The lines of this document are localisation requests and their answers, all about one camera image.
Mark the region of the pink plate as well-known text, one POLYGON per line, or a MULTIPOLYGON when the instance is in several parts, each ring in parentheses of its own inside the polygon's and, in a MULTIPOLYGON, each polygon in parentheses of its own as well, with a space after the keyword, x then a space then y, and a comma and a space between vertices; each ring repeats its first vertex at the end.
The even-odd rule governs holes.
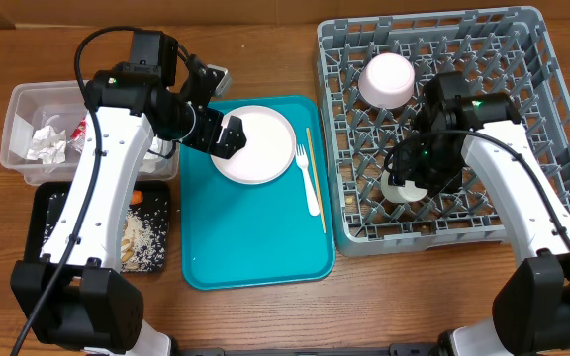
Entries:
POLYGON ((241 184, 257 185, 276 179, 290 166, 296 136, 289 121, 274 109, 249 105, 224 115, 242 120, 246 145, 230 159, 212 156, 215 167, 227 178, 241 184))

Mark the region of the white paper cup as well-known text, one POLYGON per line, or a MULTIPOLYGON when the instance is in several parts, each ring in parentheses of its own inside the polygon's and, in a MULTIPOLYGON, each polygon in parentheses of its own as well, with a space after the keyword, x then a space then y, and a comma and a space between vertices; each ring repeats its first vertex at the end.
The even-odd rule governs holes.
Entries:
POLYGON ((386 200, 395 204, 412 203, 423 199, 428 190, 419 188, 413 181, 406 180, 404 186, 389 183, 390 173, 384 171, 380 178, 380 190, 386 200))

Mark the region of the white napkin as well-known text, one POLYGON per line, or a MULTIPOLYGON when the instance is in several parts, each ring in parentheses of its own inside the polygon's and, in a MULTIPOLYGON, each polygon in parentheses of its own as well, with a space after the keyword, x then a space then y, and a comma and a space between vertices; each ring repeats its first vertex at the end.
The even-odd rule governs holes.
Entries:
POLYGON ((159 162, 164 163, 164 155, 168 151, 168 144, 166 141, 155 137, 152 141, 151 147, 145 154, 142 165, 140 168, 141 173, 152 173, 156 170, 159 162))

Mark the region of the orange carrot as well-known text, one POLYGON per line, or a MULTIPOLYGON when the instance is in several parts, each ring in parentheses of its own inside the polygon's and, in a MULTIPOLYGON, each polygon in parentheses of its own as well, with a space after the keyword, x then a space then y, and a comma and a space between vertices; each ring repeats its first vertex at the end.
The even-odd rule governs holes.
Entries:
POLYGON ((143 192, 134 190, 131 194, 130 205, 137 205, 143 201, 143 192))

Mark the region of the red snack wrapper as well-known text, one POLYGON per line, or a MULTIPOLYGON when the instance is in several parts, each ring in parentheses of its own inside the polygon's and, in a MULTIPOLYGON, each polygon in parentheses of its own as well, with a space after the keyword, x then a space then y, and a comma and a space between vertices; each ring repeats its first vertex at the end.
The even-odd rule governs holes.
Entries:
POLYGON ((84 149, 86 139, 86 120, 82 119, 77 127, 73 130, 69 145, 76 150, 78 153, 81 153, 84 149))

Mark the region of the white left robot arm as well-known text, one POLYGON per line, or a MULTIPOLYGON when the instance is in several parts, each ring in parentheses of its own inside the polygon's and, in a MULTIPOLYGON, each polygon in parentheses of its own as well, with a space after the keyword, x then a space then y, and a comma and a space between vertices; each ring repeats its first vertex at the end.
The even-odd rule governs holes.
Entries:
POLYGON ((175 38, 133 29, 129 58, 78 83, 85 143, 59 220, 29 238, 11 275, 25 333, 95 355, 175 355, 177 341, 143 317, 143 294, 121 273, 131 195, 153 140, 228 159, 246 137, 237 117, 209 105, 231 86, 175 38))

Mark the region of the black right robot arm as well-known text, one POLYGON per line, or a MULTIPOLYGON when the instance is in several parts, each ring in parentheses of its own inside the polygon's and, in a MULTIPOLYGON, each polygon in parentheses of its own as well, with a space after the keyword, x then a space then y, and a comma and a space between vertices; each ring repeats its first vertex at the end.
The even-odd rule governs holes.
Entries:
POLYGON ((463 75, 436 75, 411 136, 384 161, 393 203, 455 189, 471 168, 486 189, 517 268, 489 318, 435 343, 396 344, 394 355, 538 355, 570 349, 570 214, 532 154, 520 112, 504 93, 472 95, 463 75))

